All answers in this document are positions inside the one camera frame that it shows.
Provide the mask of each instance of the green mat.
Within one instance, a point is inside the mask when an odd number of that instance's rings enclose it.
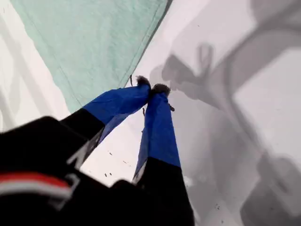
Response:
[[[167,0],[11,0],[70,112],[125,86]]]

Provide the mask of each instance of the dirt speck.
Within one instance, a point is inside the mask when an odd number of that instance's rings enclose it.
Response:
[[[216,210],[220,210],[220,208],[221,208],[221,207],[220,207],[218,204],[215,205],[215,209],[216,209]]]

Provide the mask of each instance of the red stripe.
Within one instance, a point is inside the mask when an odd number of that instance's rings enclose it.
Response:
[[[59,187],[69,187],[69,185],[65,181],[41,173],[26,172],[0,174],[0,183],[18,180],[39,181],[42,183],[51,184]]]

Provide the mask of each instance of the white stripe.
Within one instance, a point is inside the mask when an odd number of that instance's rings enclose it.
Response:
[[[29,182],[28,180],[0,183],[0,195],[14,193],[38,193],[60,198],[70,198],[72,190],[68,187],[63,188],[59,186],[46,185],[41,182]]]

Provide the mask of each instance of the mint green fabric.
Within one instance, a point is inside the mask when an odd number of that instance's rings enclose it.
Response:
[[[167,0],[11,0],[70,112],[124,87]]]

